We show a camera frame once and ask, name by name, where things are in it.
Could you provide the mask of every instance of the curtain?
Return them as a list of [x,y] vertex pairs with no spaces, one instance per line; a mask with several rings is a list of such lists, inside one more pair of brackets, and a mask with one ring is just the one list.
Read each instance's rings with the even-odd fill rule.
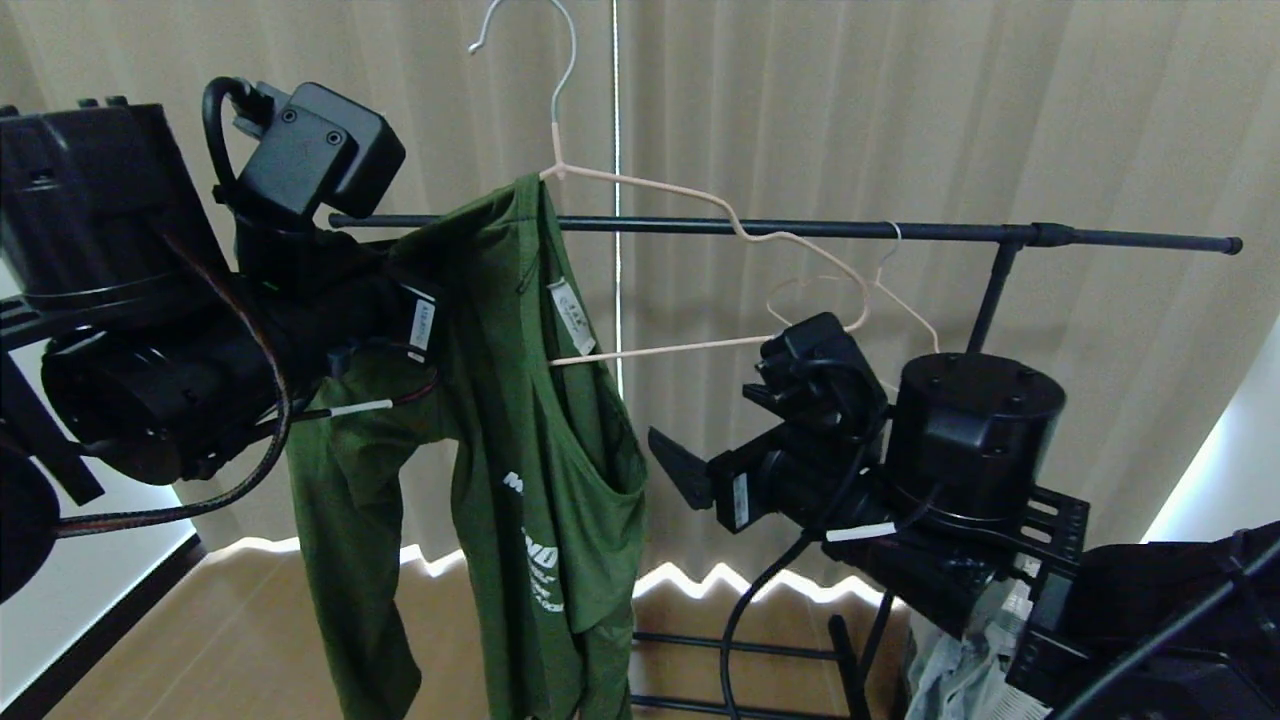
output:
[[[440,213],[552,161],[550,90],[568,37],[547,3],[508,3],[489,45],[466,54],[474,1],[0,4],[4,101],[70,108],[123,94],[163,102],[218,236],[198,122],[211,77],[292,90],[324,83],[385,113],[408,158],[380,211]],[[614,156],[612,6],[568,3],[577,69],[561,101],[564,155]],[[1140,537],[1221,414],[1280,311],[1280,6],[1260,4],[928,5],[756,0],[620,1],[623,172],[705,188],[742,217],[900,222],[1062,222],[1076,227],[1239,234],[1238,258],[1155,250],[1028,249],[987,350],[1055,377],[1068,409],[1041,480],[1093,502],[1091,544]],[[252,142],[229,132],[232,159]],[[609,214],[613,187],[553,182],[567,214]],[[712,215],[622,190],[623,214]],[[385,231],[353,231],[361,240]],[[818,241],[873,274],[887,241]],[[723,237],[623,236],[621,316],[613,240],[567,245],[602,348],[767,334],[771,288],[831,269],[795,246]],[[993,249],[904,242],[886,284],[959,350]],[[849,283],[783,287],[774,307],[850,322]],[[855,337],[892,382],[928,336],[883,296]],[[621,364],[639,432],[658,427],[704,456],[773,424],[740,397],[756,350]],[[184,500],[229,488],[246,452]],[[429,559],[456,547],[448,512],[453,448],[422,448],[402,473],[406,543]],[[730,536],[690,511],[653,466],[646,566],[692,577],[768,564],[795,528],[769,519]],[[197,520],[211,547],[294,534],[285,468],[244,501]],[[820,557],[800,570],[831,582]]]

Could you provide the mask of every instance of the beige curtain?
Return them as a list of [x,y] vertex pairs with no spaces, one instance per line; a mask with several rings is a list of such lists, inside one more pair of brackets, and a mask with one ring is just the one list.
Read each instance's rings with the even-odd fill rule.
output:
[[[545,3],[511,3],[490,45],[466,55],[483,3],[10,3],[0,5],[5,97],[23,109],[124,94],[164,102],[197,187],[212,184],[198,97],[216,74],[292,90],[317,81],[384,111],[408,147],[383,211],[445,211],[550,163],[548,97],[567,35]],[[612,8],[570,3],[577,72],[562,100],[566,155],[613,164]],[[1078,227],[1239,234],[1219,255],[1068,247],[1024,251],[988,350],[1061,382],[1068,410],[1042,480],[1094,503],[1093,543],[1133,541],[1153,518],[1280,311],[1280,5],[928,5],[754,0],[618,3],[625,172],[707,188],[744,217],[910,222],[1062,222]],[[233,161],[251,142],[238,138]],[[608,214],[613,188],[556,183],[561,209]],[[652,192],[625,214],[708,215]],[[229,245],[230,223],[206,206]],[[361,238],[385,237],[358,231]],[[585,302],[614,346],[614,258],[605,234],[570,237]],[[884,241],[820,241],[867,273]],[[902,243],[887,284],[963,348],[992,247]],[[626,348],[780,328],[769,288],[828,274],[791,246],[625,236],[618,318]],[[788,318],[858,295],[817,282],[780,292]],[[858,334],[886,378],[929,350],[884,297]],[[755,351],[622,364],[637,430],[707,456],[773,420],[741,400]],[[237,482],[256,456],[184,498]],[[453,547],[452,448],[406,468],[406,542]],[[795,529],[765,521],[731,537],[694,514],[654,466],[646,565],[744,574]],[[287,474],[200,520],[214,547],[293,534]],[[803,570],[842,570],[806,557]]]

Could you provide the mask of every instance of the wooden floor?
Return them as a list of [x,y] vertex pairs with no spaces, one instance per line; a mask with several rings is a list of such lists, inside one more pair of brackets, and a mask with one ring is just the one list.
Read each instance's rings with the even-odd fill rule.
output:
[[[691,600],[662,584],[636,600],[637,626],[718,637],[737,593],[723,583]],[[438,578],[421,561],[401,569],[398,603],[424,682],[413,719],[486,716],[479,628],[466,568]],[[838,611],[860,647],[874,609],[855,596],[827,605],[780,587],[745,614],[737,639],[829,648]],[[872,710],[886,717],[905,618],[895,611],[870,678]],[[740,705],[846,714],[832,662],[733,656]],[[637,643],[632,691],[719,701],[717,651]],[[635,710],[636,717],[709,717]],[[201,562],[49,715],[51,720],[340,720],[302,561],[296,552],[242,548]]]

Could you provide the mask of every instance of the green shirt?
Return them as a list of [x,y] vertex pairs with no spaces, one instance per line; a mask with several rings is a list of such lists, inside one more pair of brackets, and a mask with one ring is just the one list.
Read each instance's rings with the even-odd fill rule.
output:
[[[453,523],[490,717],[630,717],[645,464],[604,364],[548,365],[580,355],[590,323],[563,300],[566,284],[579,297],[577,283],[545,188],[521,178],[410,233],[392,256],[449,293],[431,340],[442,387],[393,409],[300,423],[288,445],[302,556],[346,717],[403,717],[417,692],[393,602],[398,474],[415,448],[444,438],[460,442]],[[403,356],[357,354],[314,406],[402,395],[428,374]]]

